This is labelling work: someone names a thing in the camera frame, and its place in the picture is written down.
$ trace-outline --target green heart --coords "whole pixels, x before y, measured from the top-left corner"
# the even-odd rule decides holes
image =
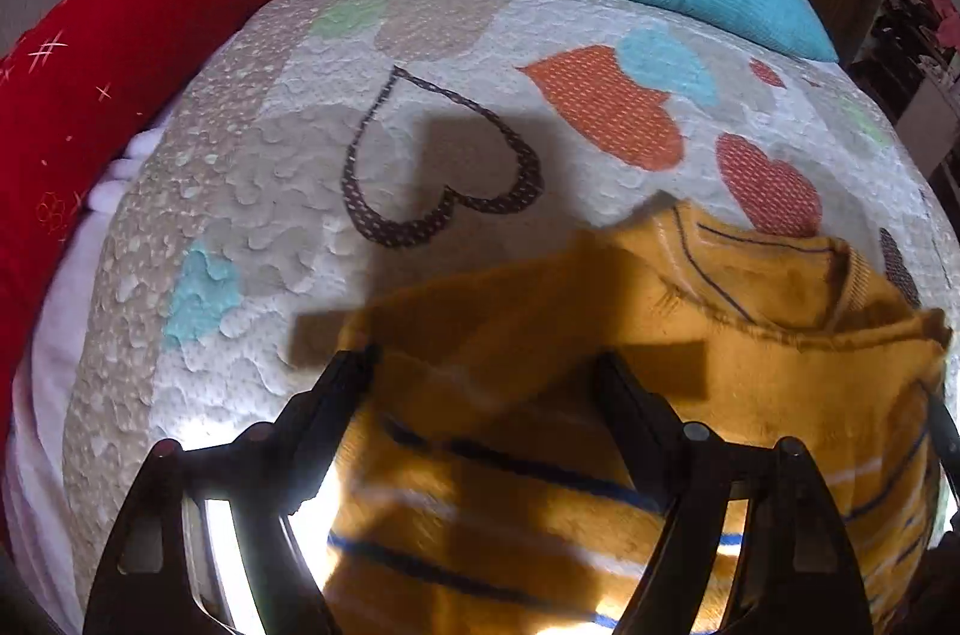
[[[874,124],[874,120],[863,111],[863,108],[858,105],[853,100],[849,100],[847,97],[840,97],[840,109],[843,111],[844,115],[853,119],[853,122],[859,127],[860,133],[869,137],[877,145],[886,148],[887,145],[891,145],[890,138],[884,133],[884,131]]]
[[[342,0],[330,5],[310,25],[310,34],[336,40],[373,26],[383,18],[388,0]]]

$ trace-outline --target light blue heart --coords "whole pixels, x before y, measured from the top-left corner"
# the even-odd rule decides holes
[[[640,28],[616,46],[616,61],[637,85],[686,97],[701,107],[717,103],[717,87],[700,57],[659,29]]]
[[[163,327],[168,346],[199,340],[220,325],[231,308],[240,305],[240,279],[228,258],[208,253],[194,240],[184,258],[170,299],[170,316]]]

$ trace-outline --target white sheet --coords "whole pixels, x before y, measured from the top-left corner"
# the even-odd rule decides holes
[[[151,129],[136,135],[86,199],[64,259],[47,293],[32,346],[13,380],[13,429],[3,499],[16,566],[37,601],[68,635],[83,611],[66,532],[62,449],[67,403],[83,352],[93,281],[104,237],[128,183],[160,143],[172,102]]]

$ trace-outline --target blue stripe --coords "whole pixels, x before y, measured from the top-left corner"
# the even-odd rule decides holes
[[[389,437],[395,443],[406,448],[428,453],[431,450],[430,443],[424,437],[421,437],[411,429],[404,427],[395,419],[384,419],[383,427]],[[616,502],[632,505],[635,508],[644,510],[648,513],[656,513],[656,504],[646,496],[640,494],[630,486],[624,486],[615,480],[605,480],[573,470],[560,467],[549,462],[536,462],[530,459],[521,459],[510,453],[494,451],[492,448],[483,446],[473,440],[454,439],[443,445],[443,449],[454,456],[477,462],[496,470],[506,473],[513,473],[517,476],[531,477],[534,480],[540,480],[544,483],[553,483],[557,486],[563,486],[565,489],[584,492],[593,496],[601,496],[604,499],[612,499]],[[743,542],[743,535],[737,533],[724,534],[720,537],[721,546],[739,546]]]
[[[416,432],[413,432],[411,429],[398,424],[397,421],[393,419],[384,419],[384,429],[398,445],[405,446],[416,451],[421,451],[427,453],[431,450],[430,443],[424,437],[421,437]],[[926,427],[923,428],[923,432],[920,433],[913,445],[910,447],[910,450],[906,453],[906,456],[901,459],[901,462],[894,469],[893,474],[888,478],[885,485],[883,485],[882,490],[877,493],[877,496],[874,496],[869,501],[864,502],[862,505],[856,506],[853,510],[850,511],[844,520],[846,522],[851,522],[854,519],[859,519],[861,516],[866,515],[872,509],[876,508],[882,501],[884,501],[887,496],[890,495],[890,492],[893,491],[896,484],[899,482],[899,479],[906,468],[909,466],[910,462],[913,461],[915,456],[917,456],[920,448],[923,447],[923,440],[926,439],[926,434],[928,431]],[[467,439],[455,439],[446,443],[443,446],[445,451],[453,453],[454,456],[459,456],[460,458],[468,459],[469,461],[478,462],[484,464],[488,467],[493,467],[496,470],[501,470],[506,473],[513,473],[518,476],[531,477],[535,480],[541,480],[545,483],[553,483],[557,486],[563,486],[565,489],[572,489],[573,491],[584,492],[584,494],[589,494],[593,496],[601,496],[604,499],[612,499],[617,502],[624,502],[624,504],[632,505],[640,510],[644,510],[648,513],[656,513],[656,504],[654,504],[651,499],[646,498],[637,492],[636,489],[632,489],[630,486],[624,486],[622,483],[617,483],[615,480],[605,480],[604,478],[597,478],[583,473],[578,473],[573,470],[568,470],[564,467],[560,467],[555,464],[550,464],[549,462],[536,462],[530,461],[530,459],[522,459],[518,456],[510,455],[510,453],[503,453],[501,451],[494,451],[492,448],[487,446],[480,445],[479,443],[473,440]],[[725,534],[720,539],[721,546],[738,546],[742,541],[742,536],[736,533]]]
[[[467,576],[461,576],[459,573],[439,567],[432,562],[408,555],[408,553],[388,549],[368,540],[352,540],[331,531],[326,542],[334,549],[361,556],[371,562],[376,562],[378,565],[390,568],[392,571],[402,574],[402,576],[407,576],[409,579],[445,586],[471,597],[496,600],[498,603],[522,605],[525,608],[556,614],[568,619],[577,619],[580,622],[593,622],[599,624],[600,627],[606,627],[606,629],[613,629],[619,621],[619,619],[613,619],[611,616],[604,616],[595,611],[582,611],[551,603],[549,600],[542,600],[517,589],[508,589],[503,586],[494,586],[486,583],[486,581],[469,579]],[[693,632],[691,635],[713,635],[713,632],[714,630],[705,630]]]
[[[800,253],[832,253],[832,248],[800,248],[798,245],[790,245],[786,242],[763,242],[762,239],[750,239],[750,237],[734,237],[733,234],[727,234],[726,232],[717,231],[717,229],[712,229],[707,225],[702,223],[697,224],[697,228],[703,229],[706,232],[716,234],[717,237],[726,237],[726,239],[733,239],[736,242],[750,242],[754,245],[769,245],[773,248],[789,248],[791,251],[800,251]]]
[[[707,275],[706,272],[702,271],[700,265],[693,260],[693,256],[690,255],[690,249],[686,247],[686,233],[683,231],[683,221],[680,221],[680,213],[677,208],[673,209],[673,216],[677,220],[677,230],[680,232],[680,247],[683,247],[683,255],[685,255],[686,261],[689,261],[691,264],[693,264],[693,268],[700,273],[700,277],[703,278],[709,285],[711,285],[713,289],[720,294],[720,296],[733,305],[740,312],[740,315],[750,321],[750,323],[755,323],[754,319],[750,318],[750,314],[748,314],[745,309],[741,308],[741,306],[739,306],[736,301],[733,300],[731,295],[729,295],[726,291],[723,291],[721,287],[713,282],[712,278]]]
[[[654,513],[658,510],[656,503],[646,496],[642,496],[639,491],[615,480],[603,480],[585,476],[582,473],[568,470],[548,462],[536,462],[529,459],[521,459],[511,456],[510,453],[494,451],[491,448],[482,446],[472,440],[459,439],[451,440],[445,448],[461,458],[470,461],[482,462],[488,467],[502,470],[506,473],[513,473],[518,476],[533,477],[547,483],[555,483],[566,489],[592,494],[593,496],[603,496],[606,499],[625,502],[640,510]]]
[[[920,433],[913,445],[910,447],[910,450],[906,453],[906,456],[902,458],[902,461],[894,468],[893,474],[888,478],[887,482],[883,485],[883,488],[880,489],[880,493],[875,496],[875,498],[868,499],[864,504],[856,506],[850,513],[844,516],[844,520],[851,522],[853,519],[858,519],[866,513],[869,513],[872,509],[877,507],[879,504],[884,501],[887,496],[893,491],[894,486],[899,482],[901,476],[906,472],[906,468],[909,466],[910,462],[913,461],[914,456],[917,456],[917,452],[920,451],[920,448],[923,447],[923,442],[926,439],[926,427],[923,427],[923,432]]]
[[[913,543],[911,543],[908,547],[906,547],[906,549],[900,556],[896,557],[896,562],[894,562],[894,565],[899,565],[899,563],[901,563],[907,557],[909,557],[911,553],[915,552],[915,550],[917,550],[917,547],[920,546],[920,543],[923,543],[923,534],[918,536],[918,538],[915,539]]]

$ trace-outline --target orange heart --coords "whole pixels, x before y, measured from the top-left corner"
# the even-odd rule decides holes
[[[520,68],[580,134],[604,153],[643,170],[670,170],[683,159],[683,135],[664,110],[667,92],[638,86],[612,47],[565,50]]]

